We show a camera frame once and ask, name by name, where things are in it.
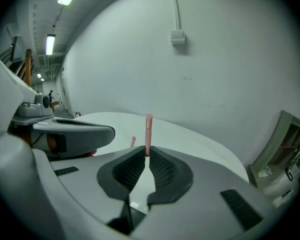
ceiling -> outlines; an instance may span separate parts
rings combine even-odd
[[[30,31],[33,31],[34,62],[33,75],[44,72],[45,80],[57,77],[57,71],[66,55],[67,46],[84,18],[95,8],[100,0],[72,0],[63,6],[57,0],[30,0]],[[53,55],[46,56],[47,34],[55,34]]]

white panel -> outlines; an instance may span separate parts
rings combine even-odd
[[[44,93],[44,88],[43,88],[43,83],[42,82],[36,84],[36,91],[38,93]]]
[[[24,95],[17,88],[16,80],[11,78],[9,69],[0,63],[0,134],[7,132],[9,124]]]
[[[300,30],[278,0],[118,0],[66,56],[72,109],[152,113],[252,163],[286,110],[300,118]]]
[[[53,90],[52,96],[54,100],[58,99],[57,82],[56,81],[44,81],[42,82],[43,93],[48,95],[50,90]]]

pink stick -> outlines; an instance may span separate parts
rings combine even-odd
[[[133,148],[133,147],[134,147],[135,141],[136,141],[136,137],[133,136],[133,137],[132,137],[132,140],[131,140],[130,148]]]
[[[145,156],[150,156],[152,114],[146,114],[145,117]]]

